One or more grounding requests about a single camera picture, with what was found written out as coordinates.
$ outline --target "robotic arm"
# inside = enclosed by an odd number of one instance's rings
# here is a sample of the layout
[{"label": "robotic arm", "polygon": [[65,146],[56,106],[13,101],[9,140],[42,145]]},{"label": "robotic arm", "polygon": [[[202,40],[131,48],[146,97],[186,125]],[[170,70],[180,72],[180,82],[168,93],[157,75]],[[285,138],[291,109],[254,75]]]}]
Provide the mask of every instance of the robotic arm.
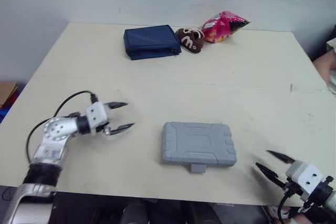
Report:
[{"label": "robotic arm", "polygon": [[291,165],[286,171],[287,182],[284,183],[278,180],[278,175],[275,172],[260,163],[256,163],[269,180],[285,191],[285,196],[278,207],[278,217],[281,223],[284,223],[281,218],[281,208],[286,199],[294,194],[298,194],[300,199],[304,201],[303,209],[322,207],[332,214],[336,213],[336,191],[328,185],[333,181],[333,177],[327,176],[324,179],[319,170],[309,163],[294,160],[282,153],[268,152],[286,164]]},{"label": "robotic arm", "polygon": [[43,139],[23,183],[17,188],[4,223],[48,223],[56,185],[67,156],[68,141],[84,134],[104,132],[115,135],[130,128],[126,124],[112,130],[108,111],[127,105],[123,102],[101,103],[94,95],[92,105],[81,116],[79,112],[49,119],[43,129]]}]

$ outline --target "floor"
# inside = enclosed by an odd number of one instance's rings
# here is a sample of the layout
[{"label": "floor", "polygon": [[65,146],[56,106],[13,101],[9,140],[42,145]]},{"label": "floor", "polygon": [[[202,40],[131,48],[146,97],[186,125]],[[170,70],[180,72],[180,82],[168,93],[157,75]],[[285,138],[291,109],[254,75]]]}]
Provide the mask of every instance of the floor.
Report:
[{"label": "floor", "polygon": [[[11,197],[15,192],[15,188],[8,188],[0,186],[0,222],[2,222],[6,210],[8,208]],[[57,201],[55,200],[54,206],[57,209],[57,221],[53,223],[92,223],[92,216],[95,215],[97,209],[103,209],[102,212],[110,211],[122,212],[127,202],[130,199],[127,197],[112,197],[100,195],[86,195],[86,194],[71,194],[71,193],[58,193]],[[163,202],[165,211],[168,206],[172,206],[174,201],[166,200]],[[249,205],[230,205],[230,204],[211,204],[222,223],[235,224],[267,224],[267,218],[263,210],[259,206]]]}]

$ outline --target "black cable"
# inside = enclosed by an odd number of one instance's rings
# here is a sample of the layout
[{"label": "black cable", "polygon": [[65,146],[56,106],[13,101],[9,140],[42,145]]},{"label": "black cable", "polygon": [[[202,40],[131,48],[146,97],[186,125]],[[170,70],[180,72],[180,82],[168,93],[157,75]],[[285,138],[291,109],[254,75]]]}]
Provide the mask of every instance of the black cable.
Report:
[{"label": "black cable", "polygon": [[27,137],[27,141],[26,141],[26,157],[29,163],[31,163],[31,159],[29,156],[29,141],[30,138],[32,136],[32,134],[34,133],[34,131],[36,131],[37,128],[39,128],[42,124],[44,124],[45,122],[47,122],[50,118],[43,120],[42,122],[38,123],[29,133],[28,137]]},{"label": "black cable", "polygon": [[282,198],[282,200],[280,201],[280,204],[279,204],[279,206],[278,206],[278,218],[279,218],[281,224],[285,224],[285,222],[283,221],[282,216],[281,216],[281,209],[282,209],[282,207],[283,207],[285,201],[286,201],[289,197],[290,197],[290,195],[288,195],[288,192],[285,193],[284,197]]},{"label": "black cable", "polygon": [[[72,98],[74,98],[75,96],[79,95],[79,94],[83,94],[83,93],[88,93],[90,94],[90,100],[91,100],[91,103],[95,103],[98,101],[98,98],[97,96],[92,93],[91,91],[88,91],[88,90],[82,90],[82,91],[79,91],[77,93],[74,93],[72,94],[71,96],[69,96],[67,99],[65,99],[63,101],[63,103],[61,103],[61,105],[57,108],[55,114],[54,114],[54,117],[57,116],[58,112],[60,111],[60,109]],[[30,138],[32,136],[32,134],[34,133],[34,131],[36,131],[37,128],[39,128],[42,124],[44,124],[45,122],[47,122],[50,118],[48,119],[45,119],[43,120],[42,122],[38,123],[32,130],[31,132],[29,133],[28,137],[27,137],[27,141],[26,141],[26,157],[27,157],[27,160],[29,163],[32,162],[32,160],[30,159],[30,156],[29,156],[29,142],[30,142]]]},{"label": "black cable", "polygon": [[67,99],[65,99],[63,101],[63,103],[61,103],[61,105],[57,108],[55,114],[54,114],[54,117],[57,116],[58,112],[60,111],[60,109],[64,106],[64,104],[66,104],[70,99],[74,98],[75,96],[79,95],[79,94],[83,94],[83,93],[89,93],[91,95],[91,102],[94,103],[96,102],[98,99],[96,97],[96,95],[94,93],[92,93],[91,91],[88,91],[88,90],[82,90],[82,91],[79,91],[77,93],[74,93],[72,94],[71,96],[69,96]]}]

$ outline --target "person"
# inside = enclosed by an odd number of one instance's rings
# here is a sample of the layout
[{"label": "person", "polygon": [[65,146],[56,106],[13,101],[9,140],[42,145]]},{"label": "person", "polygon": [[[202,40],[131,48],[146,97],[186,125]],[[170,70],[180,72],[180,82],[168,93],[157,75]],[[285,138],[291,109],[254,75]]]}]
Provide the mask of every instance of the person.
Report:
[{"label": "person", "polygon": [[313,61],[313,64],[320,74],[321,78],[326,82],[330,91],[336,94],[336,38],[327,42],[328,52]]}]

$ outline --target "white table surface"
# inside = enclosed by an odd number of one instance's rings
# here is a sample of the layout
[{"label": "white table surface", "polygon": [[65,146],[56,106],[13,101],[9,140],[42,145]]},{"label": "white table surface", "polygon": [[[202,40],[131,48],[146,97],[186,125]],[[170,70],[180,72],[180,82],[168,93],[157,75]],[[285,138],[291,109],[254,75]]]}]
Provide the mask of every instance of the white table surface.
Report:
[{"label": "white table surface", "polygon": [[[67,96],[95,92],[128,106],[111,112],[125,133],[81,136],[69,144],[61,191],[234,204],[278,204],[282,191],[256,169],[261,162],[285,179],[287,166],[265,150],[309,159],[335,175],[335,105],[292,33],[241,30],[200,54],[131,61],[123,32],[136,26],[70,23],[0,124],[0,184],[18,186],[27,172],[25,141]],[[83,111],[71,100],[61,114]],[[161,160],[165,122],[228,124],[238,161],[190,174]],[[38,130],[31,152],[41,141]],[[293,197],[289,205],[300,204]]]}]

